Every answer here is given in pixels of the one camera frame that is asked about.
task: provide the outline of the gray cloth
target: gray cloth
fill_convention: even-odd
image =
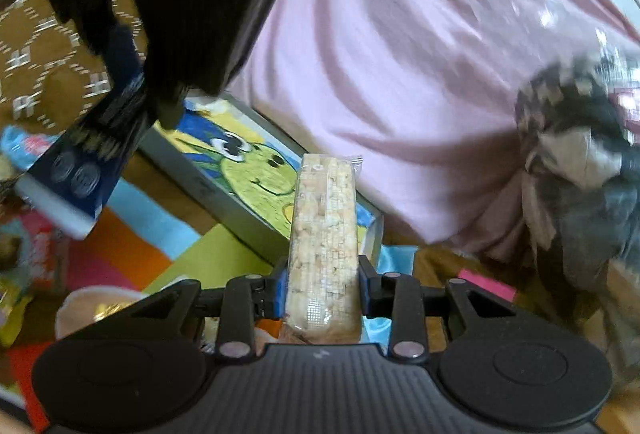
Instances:
[[[606,276],[611,260],[629,281],[640,275],[636,97],[640,104],[639,62],[603,50],[547,68],[516,103],[522,204],[536,268],[556,303],[566,307],[565,318],[578,291],[600,297],[624,381],[640,374],[634,348],[640,323],[616,308]]]

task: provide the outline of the snack package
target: snack package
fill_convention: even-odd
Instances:
[[[56,140],[58,135],[32,135],[17,125],[8,125],[0,137],[0,151],[11,161],[15,169],[25,171]]]
[[[8,269],[0,273],[36,291],[63,292],[68,271],[68,237],[34,210],[23,208],[7,214],[0,218],[0,238],[17,245],[17,258],[11,266],[3,264]]]
[[[113,304],[105,304],[104,302],[99,303],[95,307],[95,315],[94,322],[99,322],[102,319],[106,319],[110,317],[114,313],[118,311],[124,310],[124,308],[131,306],[133,302],[114,302]]]
[[[21,273],[0,273],[0,346],[9,348],[22,328],[24,310],[31,302],[29,281]]]
[[[15,191],[73,239],[84,239],[153,123],[130,30],[116,25],[102,58],[113,88],[15,183]]]
[[[281,340],[312,344],[360,340],[354,175],[361,162],[322,154],[302,158]]]

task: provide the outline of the screw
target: screw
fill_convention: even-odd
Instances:
[[[251,347],[244,342],[225,342],[220,346],[220,354],[226,358],[242,358],[251,353]]]
[[[402,358],[418,358],[424,353],[424,346],[411,340],[403,340],[394,346],[394,353]]]

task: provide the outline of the circular pad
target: circular pad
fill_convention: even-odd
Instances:
[[[82,432],[128,432],[188,406],[205,374],[204,355],[184,338],[69,338],[43,353],[32,380],[53,422]]]
[[[585,340],[496,340],[500,332],[487,333],[452,342],[438,371],[457,401],[490,422],[564,428],[591,419],[609,396],[609,364]]]

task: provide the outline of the pink fabric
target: pink fabric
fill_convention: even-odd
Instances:
[[[230,90],[312,151],[365,161],[358,189],[428,243],[506,259],[522,229],[518,88],[634,47],[606,0],[277,0]]]

